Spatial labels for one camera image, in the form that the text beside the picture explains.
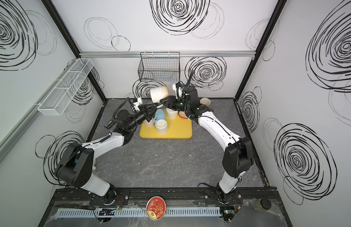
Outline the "speckled white mug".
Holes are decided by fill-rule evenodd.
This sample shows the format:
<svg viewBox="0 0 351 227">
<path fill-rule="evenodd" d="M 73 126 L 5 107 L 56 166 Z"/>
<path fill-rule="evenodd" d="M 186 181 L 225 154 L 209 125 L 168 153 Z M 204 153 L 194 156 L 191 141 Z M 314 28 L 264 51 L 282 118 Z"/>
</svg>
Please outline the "speckled white mug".
<svg viewBox="0 0 351 227">
<path fill-rule="evenodd" d="M 174 95 L 171 87 L 160 86 L 150 90 L 150 96 L 153 103 L 160 103 L 160 100 L 168 96 Z"/>
</svg>

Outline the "small grey mug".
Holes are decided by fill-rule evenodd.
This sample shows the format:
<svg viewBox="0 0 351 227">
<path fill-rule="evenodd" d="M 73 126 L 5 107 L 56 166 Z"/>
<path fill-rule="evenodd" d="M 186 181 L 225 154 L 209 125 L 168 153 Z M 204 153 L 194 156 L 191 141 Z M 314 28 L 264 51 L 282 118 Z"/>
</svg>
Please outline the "small grey mug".
<svg viewBox="0 0 351 227">
<path fill-rule="evenodd" d="M 211 105 L 211 100 L 210 100 L 209 98 L 204 97 L 204 98 L 201 98 L 200 103 L 201 103 L 202 105 L 205 105 L 205 106 L 207 106 L 207 107 L 210 107 L 210 105 Z"/>
</svg>

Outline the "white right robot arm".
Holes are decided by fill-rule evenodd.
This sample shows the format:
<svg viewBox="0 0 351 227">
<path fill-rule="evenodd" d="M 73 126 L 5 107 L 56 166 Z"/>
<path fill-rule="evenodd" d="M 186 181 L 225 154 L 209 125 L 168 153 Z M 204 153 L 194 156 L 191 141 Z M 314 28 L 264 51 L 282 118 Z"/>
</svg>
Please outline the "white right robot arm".
<svg viewBox="0 0 351 227">
<path fill-rule="evenodd" d="M 239 137 L 217 119 L 211 108 L 201 103 L 194 86 L 182 87 L 182 97 L 170 95 L 167 88 L 160 89 L 158 98 L 155 95 L 151 97 L 154 103 L 157 102 L 174 111 L 184 112 L 188 119 L 194 120 L 207 130 L 219 143 L 224 150 L 222 160 L 224 174 L 214 188 L 215 196 L 221 203 L 230 201 L 243 175 L 254 164 L 251 140 L 247 137 Z"/>
</svg>

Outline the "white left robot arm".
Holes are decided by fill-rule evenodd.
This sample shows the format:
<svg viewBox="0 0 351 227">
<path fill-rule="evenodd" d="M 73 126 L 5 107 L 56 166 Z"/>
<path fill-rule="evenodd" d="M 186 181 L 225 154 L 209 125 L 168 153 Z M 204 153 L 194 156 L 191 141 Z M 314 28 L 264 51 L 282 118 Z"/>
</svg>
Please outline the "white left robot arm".
<svg viewBox="0 0 351 227">
<path fill-rule="evenodd" d="M 157 107 L 158 103 L 143 104 L 137 106 L 133 113 L 119 107 L 113 115 L 114 131 L 95 141 L 68 145 L 54 172 L 57 179 L 111 203 L 117 196 L 114 186 L 93 173 L 93 162 L 101 155 L 129 143 L 137 126 L 153 119 Z"/>
</svg>

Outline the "pink mug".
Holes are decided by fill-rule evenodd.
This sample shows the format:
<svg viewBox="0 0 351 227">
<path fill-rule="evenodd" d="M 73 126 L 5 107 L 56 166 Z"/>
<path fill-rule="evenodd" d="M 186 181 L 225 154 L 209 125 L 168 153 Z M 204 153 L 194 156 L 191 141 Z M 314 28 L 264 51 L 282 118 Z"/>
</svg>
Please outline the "pink mug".
<svg viewBox="0 0 351 227">
<path fill-rule="evenodd" d="M 150 121 L 144 120 L 143 124 L 146 127 L 153 127 L 153 119 L 150 119 Z"/>
</svg>

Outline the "light blue mug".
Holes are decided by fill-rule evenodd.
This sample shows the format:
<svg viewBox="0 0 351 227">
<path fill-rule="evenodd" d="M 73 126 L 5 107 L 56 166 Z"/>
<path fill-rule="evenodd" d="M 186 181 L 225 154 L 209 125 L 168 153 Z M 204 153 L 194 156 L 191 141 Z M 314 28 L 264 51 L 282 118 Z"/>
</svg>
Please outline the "light blue mug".
<svg viewBox="0 0 351 227">
<path fill-rule="evenodd" d="M 153 125 L 156 124 L 156 122 L 158 120 L 165 120 L 166 119 L 166 115 L 164 113 L 164 111 L 162 109 L 158 109 L 155 113 L 155 116 L 153 117 Z"/>
</svg>

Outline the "white ribbed mug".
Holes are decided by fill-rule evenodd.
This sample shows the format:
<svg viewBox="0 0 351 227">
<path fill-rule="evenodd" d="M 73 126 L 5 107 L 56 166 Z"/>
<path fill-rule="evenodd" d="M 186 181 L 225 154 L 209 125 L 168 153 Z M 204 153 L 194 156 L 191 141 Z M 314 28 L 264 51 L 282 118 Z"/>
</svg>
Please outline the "white ribbed mug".
<svg viewBox="0 0 351 227">
<path fill-rule="evenodd" d="M 169 119 L 176 119 L 178 116 L 178 111 L 166 108 L 167 116 Z"/>
</svg>

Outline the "cream mug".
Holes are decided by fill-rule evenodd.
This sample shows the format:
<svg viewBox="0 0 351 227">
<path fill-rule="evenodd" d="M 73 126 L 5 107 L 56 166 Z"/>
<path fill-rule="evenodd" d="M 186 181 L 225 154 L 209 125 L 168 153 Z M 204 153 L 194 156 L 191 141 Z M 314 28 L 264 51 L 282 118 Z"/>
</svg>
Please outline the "cream mug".
<svg viewBox="0 0 351 227">
<path fill-rule="evenodd" d="M 168 123 L 164 119 L 156 120 L 155 126 L 156 131 L 161 135 L 164 135 L 168 132 Z"/>
</svg>

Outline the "black snack bar wrapper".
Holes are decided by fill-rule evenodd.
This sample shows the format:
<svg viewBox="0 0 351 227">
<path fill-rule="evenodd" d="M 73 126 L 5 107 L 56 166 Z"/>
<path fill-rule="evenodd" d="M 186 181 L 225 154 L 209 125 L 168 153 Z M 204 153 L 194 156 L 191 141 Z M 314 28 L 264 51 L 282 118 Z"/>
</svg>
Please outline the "black snack bar wrapper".
<svg viewBox="0 0 351 227">
<path fill-rule="evenodd" d="M 110 129 L 110 128 L 112 128 L 114 125 L 115 125 L 115 122 L 114 122 L 114 120 L 112 119 L 112 120 L 110 120 L 110 121 L 107 123 L 106 128 Z"/>
</svg>

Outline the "yellow plastic tray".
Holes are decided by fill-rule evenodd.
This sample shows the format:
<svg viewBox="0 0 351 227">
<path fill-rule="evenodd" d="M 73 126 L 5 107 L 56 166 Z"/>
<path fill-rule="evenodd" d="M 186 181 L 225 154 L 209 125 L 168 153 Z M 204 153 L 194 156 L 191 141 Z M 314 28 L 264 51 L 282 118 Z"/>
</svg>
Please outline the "yellow plastic tray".
<svg viewBox="0 0 351 227">
<path fill-rule="evenodd" d="M 166 134 L 159 134 L 155 126 L 147 127 L 141 125 L 140 137 L 143 139 L 190 139 L 192 137 L 192 121 L 180 118 L 177 116 L 174 119 L 168 117 L 166 110 L 163 110 L 166 115 L 168 131 Z"/>
</svg>

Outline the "aluminium wall rail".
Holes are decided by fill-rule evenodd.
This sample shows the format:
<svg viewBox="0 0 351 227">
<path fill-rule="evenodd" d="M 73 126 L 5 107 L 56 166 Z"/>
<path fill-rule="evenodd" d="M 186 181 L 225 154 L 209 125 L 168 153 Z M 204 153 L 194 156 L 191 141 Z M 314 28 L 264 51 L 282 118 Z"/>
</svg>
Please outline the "aluminium wall rail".
<svg viewBox="0 0 351 227">
<path fill-rule="evenodd" d="M 69 61 L 67 67 L 59 75 L 59 77 L 51 84 L 51 86 L 40 96 L 40 98 L 35 101 L 35 103 L 30 107 L 30 109 L 25 113 L 25 115 L 20 119 L 20 121 L 11 129 L 11 131 L 5 136 L 5 138 L 0 142 L 0 165 L 11 152 L 11 150 L 16 146 L 18 141 L 21 140 L 23 135 L 27 132 L 30 126 L 38 117 L 38 106 L 44 102 L 44 100 L 50 95 L 51 91 L 54 89 L 56 84 L 62 79 L 65 71 L 68 70 L 77 59 Z"/>
<path fill-rule="evenodd" d="M 103 51 L 81 52 L 82 58 L 169 58 L 169 57 L 254 57 L 252 50 L 244 51 Z"/>
</svg>

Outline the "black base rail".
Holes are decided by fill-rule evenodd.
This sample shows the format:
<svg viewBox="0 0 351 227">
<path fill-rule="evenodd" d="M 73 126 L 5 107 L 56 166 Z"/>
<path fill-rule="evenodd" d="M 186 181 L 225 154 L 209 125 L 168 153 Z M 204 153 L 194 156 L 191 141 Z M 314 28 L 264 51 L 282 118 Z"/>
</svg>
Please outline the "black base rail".
<svg viewBox="0 0 351 227">
<path fill-rule="evenodd" d="M 127 205 L 130 201 L 148 201 L 159 196 L 165 201 L 194 200 L 209 204 L 242 202 L 253 198 L 280 197 L 275 187 L 238 187 L 232 193 L 221 195 L 211 187 L 186 188 L 115 188 L 109 196 L 100 197 L 83 189 L 59 189 L 54 193 L 51 203 L 56 201 L 83 201 L 95 206 Z"/>
</svg>

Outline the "aluminium wall rail left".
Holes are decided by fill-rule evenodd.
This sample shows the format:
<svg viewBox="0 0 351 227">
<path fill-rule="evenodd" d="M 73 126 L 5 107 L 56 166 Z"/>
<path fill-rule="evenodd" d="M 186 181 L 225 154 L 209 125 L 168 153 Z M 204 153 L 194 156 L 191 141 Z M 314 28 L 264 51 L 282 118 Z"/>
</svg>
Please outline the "aluminium wall rail left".
<svg viewBox="0 0 351 227">
<path fill-rule="evenodd" d="M 20 119 L 20 121 L 11 129 L 11 131 L 5 136 L 5 138 L 0 142 L 0 165 L 11 152 L 11 150 L 16 146 L 18 141 L 21 140 L 23 135 L 27 132 L 30 126 L 38 117 L 38 106 L 44 102 L 44 100 L 50 95 L 51 91 L 54 89 L 56 84 L 62 79 L 65 71 L 68 70 L 77 59 L 69 61 L 67 67 L 59 75 L 59 77 L 51 84 L 51 86 L 40 96 L 40 98 L 35 101 L 35 103 L 30 107 L 30 109 L 25 113 L 25 115 Z"/>
</svg>

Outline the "black corner frame post right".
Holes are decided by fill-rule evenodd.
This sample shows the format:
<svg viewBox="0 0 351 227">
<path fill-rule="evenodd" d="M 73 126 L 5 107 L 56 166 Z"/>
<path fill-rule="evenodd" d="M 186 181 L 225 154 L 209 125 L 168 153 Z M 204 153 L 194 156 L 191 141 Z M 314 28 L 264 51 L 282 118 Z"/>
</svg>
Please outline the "black corner frame post right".
<svg viewBox="0 0 351 227">
<path fill-rule="evenodd" d="M 285 7 L 287 3 L 287 0 L 279 0 L 277 1 L 277 4 L 273 10 L 273 13 L 269 19 L 269 22 L 261 36 L 261 40 L 256 48 L 256 51 L 255 51 L 255 56 L 254 58 L 251 60 L 247 70 L 246 70 L 246 73 L 241 81 L 241 84 L 237 90 L 237 93 L 235 95 L 235 98 L 234 98 L 234 101 L 238 101 L 241 97 L 241 94 L 244 90 L 244 88 L 246 87 L 246 84 L 249 80 L 249 78 L 251 77 L 255 67 L 256 67 L 256 64 L 262 54 L 262 51 L 264 49 L 264 47 L 266 46 L 267 42 L 268 42 L 268 39 L 270 38 L 271 34 L 272 34 L 272 31 L 274 30 L 275 28 L 275 25 Z"/>
</svg>

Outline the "black corner frame post left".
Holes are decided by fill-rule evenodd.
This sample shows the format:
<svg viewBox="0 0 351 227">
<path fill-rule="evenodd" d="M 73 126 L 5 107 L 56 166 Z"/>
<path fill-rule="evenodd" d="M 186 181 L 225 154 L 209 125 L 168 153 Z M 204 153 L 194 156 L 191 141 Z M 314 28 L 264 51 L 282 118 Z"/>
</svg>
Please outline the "black corner frame post left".
<svg viewBox="0 0 351 227">
<path fill-rule="evenodd" d="M 74 39 L 72 38 L 66 25 L 64 24 L 61 16 L 59 15 L 59 12 L 57 11 L 53 2 L 51 0 L 41 0 L 41 2 L 44 5 L 44 7 L 46 8 L 47 12 L 49 13 L 49 15 L 52 18 L 52 20 L 54 21 L 54 23 L 56 24 L 58 30 L 60 31 L 62 37 L 66 41 L 67 45 L 69 46 L 69 48 L 72 51 L 72 53 L 74 54 L 74 56 L 76 58 L 80 58 L 81 52 L 80 52 L 77 44 L 75 43 Z M 89 80 L 90 80 L 91 84 L 93 85 L 95 91 L 99 95 L 100 99 L 103 102 L 105 102 L 107 99 L 106 99 L 102 89 L 100 88 L 97 80 L 95 79 L 94 74 L 92 72 L 90 72 L 88 77 L 89 77 Z"/>
</svg>

